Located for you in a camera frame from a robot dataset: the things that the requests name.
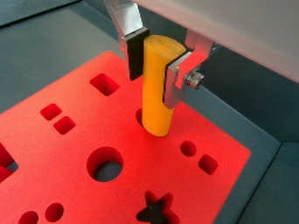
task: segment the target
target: red foam board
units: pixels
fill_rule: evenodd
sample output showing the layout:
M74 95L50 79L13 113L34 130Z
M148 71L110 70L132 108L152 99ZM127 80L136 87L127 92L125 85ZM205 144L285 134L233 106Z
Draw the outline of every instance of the red foam board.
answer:
M143 223L149 204L171 224L215 220L249 150L184 103L168 136L148 134L141 79L125 70L105 52L0 115L0 144L18 164L0 183L1 224ZM98 182L106 161L123 170Z

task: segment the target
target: bolt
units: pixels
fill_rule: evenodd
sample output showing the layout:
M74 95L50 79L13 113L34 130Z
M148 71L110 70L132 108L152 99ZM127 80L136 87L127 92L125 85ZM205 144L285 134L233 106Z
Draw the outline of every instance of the bolt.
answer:
M204 75L195 69L184 75L184 84L193 89L199 89L204 82Z

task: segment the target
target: metal bracket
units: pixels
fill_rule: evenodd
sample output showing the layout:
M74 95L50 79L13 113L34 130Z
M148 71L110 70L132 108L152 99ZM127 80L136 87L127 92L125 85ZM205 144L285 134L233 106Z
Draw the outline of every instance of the metal bracket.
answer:
M104 0L106 11L118 34L120 50L128 64L129 80L144 70L144 39L149 30L143 27L137 4L129 0Z
M204 76L199 72L199 65L216 49L215 43L192 31L187 31L184 44L193 48L192 52L181 55L165 68L163 103L168 109L173 109L185 97L183 85L197 89L204 82Z

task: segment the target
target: yellow cylinder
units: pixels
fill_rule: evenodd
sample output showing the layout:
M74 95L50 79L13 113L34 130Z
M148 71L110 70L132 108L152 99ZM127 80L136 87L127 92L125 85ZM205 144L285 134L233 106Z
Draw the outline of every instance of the yellow cylinder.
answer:
M168 133L173 110L163 103L165 65L185 52L171 38L151 35L144 39L143 125L157 137Z

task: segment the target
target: circular hole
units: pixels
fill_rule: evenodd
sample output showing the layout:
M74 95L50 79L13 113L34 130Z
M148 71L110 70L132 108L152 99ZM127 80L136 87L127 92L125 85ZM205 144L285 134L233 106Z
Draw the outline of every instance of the circular hole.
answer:
M88 157L88 175L98 182L113 180L123 170L123 158L112 147L96 149Z
M34 211L29 211L22 214L22 217L18 220L18 224L37 224L38 215Z
M62 205L60 203L53 203L48 206L46 210L45 210L45 219L49 222L54 222L57 221L64 213L64 208Z
M141 125L141 127L144 127L144 125L143 125L143 109L141 108L135 112L135 119L136 119L137 123Z
M181 143L181 154L185 157L193 157L196 154L196 145L191 141L184 141Z

